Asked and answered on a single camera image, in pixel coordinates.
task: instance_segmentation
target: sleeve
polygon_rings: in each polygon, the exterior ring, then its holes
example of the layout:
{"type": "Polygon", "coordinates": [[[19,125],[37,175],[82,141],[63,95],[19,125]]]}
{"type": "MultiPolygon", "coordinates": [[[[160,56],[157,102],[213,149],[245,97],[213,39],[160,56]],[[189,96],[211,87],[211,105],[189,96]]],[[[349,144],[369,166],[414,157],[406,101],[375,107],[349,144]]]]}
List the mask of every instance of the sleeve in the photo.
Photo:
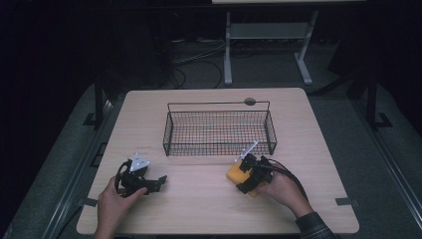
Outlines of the sleeve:
{"type": "Polygon", "coordinates": [[[296,220],[303,239],[335,239],[332,231],[325,225],[316,212],[312,212],[296,220]]]}

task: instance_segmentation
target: black wire basket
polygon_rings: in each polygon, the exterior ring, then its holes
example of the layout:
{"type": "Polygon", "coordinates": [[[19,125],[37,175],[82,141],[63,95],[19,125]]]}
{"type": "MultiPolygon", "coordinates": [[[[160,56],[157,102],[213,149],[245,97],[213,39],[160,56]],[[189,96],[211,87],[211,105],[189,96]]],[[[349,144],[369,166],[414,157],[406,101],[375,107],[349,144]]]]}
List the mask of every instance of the black wire basket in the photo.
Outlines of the black wire basket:
{"type": "Polygon", "coordinates": [[[270,102],[246,99],[240,103],[170,103],[167,107],[163,139],[167,156],[238,155],[254,140],[258,144],[252,153],[273,154],[277,146],[270,102]]]}

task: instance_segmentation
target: yellow block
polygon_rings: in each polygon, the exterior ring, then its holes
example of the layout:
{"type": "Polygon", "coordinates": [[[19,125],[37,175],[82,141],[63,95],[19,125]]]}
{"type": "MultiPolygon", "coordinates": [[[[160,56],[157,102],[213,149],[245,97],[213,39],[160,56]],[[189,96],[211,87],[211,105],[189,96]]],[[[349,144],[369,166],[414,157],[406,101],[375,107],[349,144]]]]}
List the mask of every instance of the yellow block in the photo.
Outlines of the yellow block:
{"type": "MultiPolygon", "coordinates": [[[[239,169],[240,164],[242,161],[238,161],[230,168],[230,170],[227,172],[226,176],[229,178],[232,182],[234,182],[236,185],[239,183],[244,182],[246,179],[249,178],[249,174],[251,173],[251,169],[249,169],[246,172],[243,172],[241,169],[239,169]]],[[[258,195],[258,191],[256,189],[248,192],[249,195],[252,197],[256,197],[258,195]]]]}

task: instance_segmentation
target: hand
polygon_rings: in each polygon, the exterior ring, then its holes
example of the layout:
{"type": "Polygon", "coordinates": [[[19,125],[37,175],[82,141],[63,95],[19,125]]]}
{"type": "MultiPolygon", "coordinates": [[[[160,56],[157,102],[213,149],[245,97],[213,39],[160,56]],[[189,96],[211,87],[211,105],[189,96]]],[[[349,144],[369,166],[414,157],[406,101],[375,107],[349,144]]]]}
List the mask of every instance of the hand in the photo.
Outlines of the hand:
{"type": "Polygon", "coordinates": [[[105,190],[99,196],[99,224],[95,238],[113,238],[115,230],[117,230],[130,207],[146,192],[146,187],[143,187],[129,197],[123,198],[115,191],[114,181],[115,176],[109,180],[105,190]]]}
{"type": "MultiPolygon", "coordinates": [[[[279,164],[274,164],[274,166],[285,169],[279,164]]],[[[262,185],[257,190],[260,193],[270,195],[277,202],[289,207],[297,218],[314,211],[298,186],[289,177],[277,171],[273,171],[271,183],[262,185]]]]}

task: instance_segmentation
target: table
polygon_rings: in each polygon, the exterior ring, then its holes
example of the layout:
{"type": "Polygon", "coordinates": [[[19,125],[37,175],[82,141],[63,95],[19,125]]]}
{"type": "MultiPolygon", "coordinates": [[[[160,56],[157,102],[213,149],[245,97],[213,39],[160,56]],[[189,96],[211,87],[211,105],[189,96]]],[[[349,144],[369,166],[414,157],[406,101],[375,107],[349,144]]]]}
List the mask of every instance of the table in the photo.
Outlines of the table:
{"type": "MultiPolygon", "coordinates": [[[[344,3],[365,2],[366,0],[213,0],[213,4],[247,4],[247,3],[344,3]]],[[[226,21],[226,49],[224,56],[224,83],[233,83],[230,61],[230,46],[233,39],[302,39],[301,49],[295,53],[295,60],[306,85],[312,85],[313,80],[305,63],[305,54],[310,44],[311,36],[317,20],[318,10],[313,10],[308,22],[294,23],[232,23],[230,12],[226,21]]]]}
{"type": "MultiPolygon", "coordinates": [[[[161,191],[143,196],[118,229],[130,234],[292,234],[295,216],[271,198],[253,198],[226,178],[236,155],[166,156],[162,140],[168,103],[270,101],[278,139],[273,155],[301,181],[310,202],[334,233],[359,225],[302,89],[142,91],[127,94],[89,193],[97,199],[118,167],[135,152],[150,161],[145,175],[168,175],[161,191]]],[[[77,229],[93,234],[97,209],[85,206],[77,229]]]]}

